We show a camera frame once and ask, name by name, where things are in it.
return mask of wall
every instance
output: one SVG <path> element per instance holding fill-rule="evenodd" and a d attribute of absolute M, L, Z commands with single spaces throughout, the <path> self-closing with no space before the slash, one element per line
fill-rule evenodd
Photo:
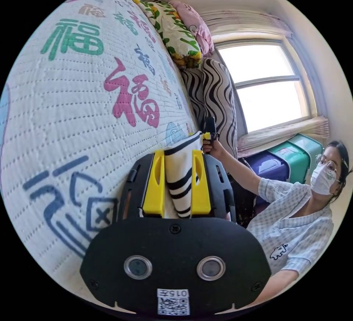
<path fill-rule="evenodd" d="M 347 146 L 353 164 L 353 99 L 345 75 L 331 48 L 313 24 L 286 0 L 181 0 L 199 13 L 238 8 L 263 11 L 285 21 L 316 69 L 326 102 L 332 139 L 341 139 Z M 341 197 L 332 205 L 336 234 L 353 192 L 353 175 L 348 177 Z"/>

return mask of face mask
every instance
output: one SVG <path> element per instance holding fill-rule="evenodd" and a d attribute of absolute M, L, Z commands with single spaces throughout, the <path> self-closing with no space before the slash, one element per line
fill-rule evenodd
<path fill-rule="evenodd" d="M 311 176 L 310 185 L 311 189 L 320 195 L 331 195 L 330 188 L 335 181 L 338 181 L 336 173 L 326 165 L 319 164 Z"/>

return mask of white curtain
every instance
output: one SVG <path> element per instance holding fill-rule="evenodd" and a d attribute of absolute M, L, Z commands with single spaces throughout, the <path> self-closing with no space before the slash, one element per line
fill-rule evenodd
<path fill-rule="evenodd" d="M 227 32 L 263 32 L 291 38 L 288 25 L 274 15 L 239 10 L 218 10 L 200 14 L 212 35 Z"/>
<path fill-rule="evenodd" d="M 250 132 L 238 139 L 238 157 L 246 158 L 266 151 L 298 133 L 318 141 L 325 148 L 330 137 L 328 119 L 319 116 L 295 124 Z"/>

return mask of bed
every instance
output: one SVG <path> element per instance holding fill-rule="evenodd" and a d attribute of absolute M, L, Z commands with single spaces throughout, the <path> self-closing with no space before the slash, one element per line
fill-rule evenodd
<path fill-rule="evenodd" d="M 178 68 L 132 0 L 67 0 L 19 54 L 0 116 L 14 228 L 59 285 L 103 306 L 79 274 L 89 242 L 114 218 L 134 162 L 198 130 Z"/>

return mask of pink pillow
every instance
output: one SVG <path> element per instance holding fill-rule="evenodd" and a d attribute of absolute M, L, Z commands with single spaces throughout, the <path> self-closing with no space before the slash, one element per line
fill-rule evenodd
<path fill-rule="evenodd" d="M 214 53 L 214 45 L 210 30 L 194 8 L 180 1 L 168 1 L 179 14 L 179 17 L 198 42 L 201 53 L 210 57 Z"/>

